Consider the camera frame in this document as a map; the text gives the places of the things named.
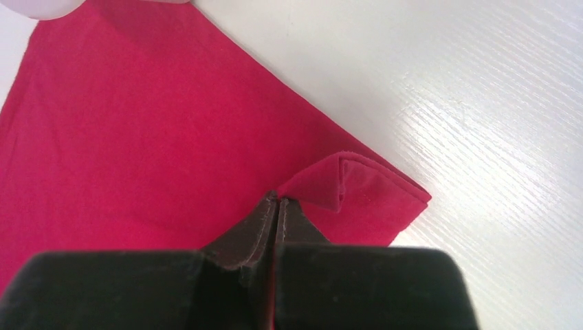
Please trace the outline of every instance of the black object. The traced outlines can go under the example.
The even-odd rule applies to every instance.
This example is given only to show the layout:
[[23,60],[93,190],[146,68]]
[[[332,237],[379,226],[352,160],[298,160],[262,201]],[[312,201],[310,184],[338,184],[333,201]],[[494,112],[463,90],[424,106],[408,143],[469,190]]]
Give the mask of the black object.
[[454,262],[332,245],[300,204],[266,196],[199,252],[35,256],[0,329],[478,329]]

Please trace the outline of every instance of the white table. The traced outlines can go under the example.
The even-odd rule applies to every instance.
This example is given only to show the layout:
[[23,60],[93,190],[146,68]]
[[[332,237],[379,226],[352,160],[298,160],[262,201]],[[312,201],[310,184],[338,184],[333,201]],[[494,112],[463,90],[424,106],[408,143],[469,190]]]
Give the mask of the white table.
[[[583,329],[583,3],[197,5],[432,193],[395,244],[449,252],[483,329]],[[33,26],[0,9],[0,98]]]

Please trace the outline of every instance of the wood grain texture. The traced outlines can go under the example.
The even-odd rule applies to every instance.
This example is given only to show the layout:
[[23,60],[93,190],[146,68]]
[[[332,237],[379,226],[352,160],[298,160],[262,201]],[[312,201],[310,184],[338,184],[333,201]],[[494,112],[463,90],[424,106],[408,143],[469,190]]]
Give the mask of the wood grain texture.
[[198,0],[227,34],[434,199],[484,329],[583,328],[583,5]]

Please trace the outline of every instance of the pink cloth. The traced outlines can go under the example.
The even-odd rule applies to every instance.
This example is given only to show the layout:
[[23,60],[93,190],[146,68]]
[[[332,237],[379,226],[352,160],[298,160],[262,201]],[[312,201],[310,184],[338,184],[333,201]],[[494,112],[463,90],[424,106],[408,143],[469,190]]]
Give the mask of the pink cloth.
[[45,250],[200,248],[279,186],[336,243],[430,199],[190,4],[88,0],[38,24],[0,113],[0,292]]

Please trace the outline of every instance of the red fabric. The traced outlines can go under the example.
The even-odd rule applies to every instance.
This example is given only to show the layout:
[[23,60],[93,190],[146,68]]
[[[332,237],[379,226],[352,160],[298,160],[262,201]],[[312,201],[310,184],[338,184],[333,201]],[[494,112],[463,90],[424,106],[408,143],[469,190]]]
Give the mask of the red fabric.
[[0,290],[43,250],[200,248],[282,184],[339,243],[430,198],[190,4],[89,0],[39,23],[0,113]]

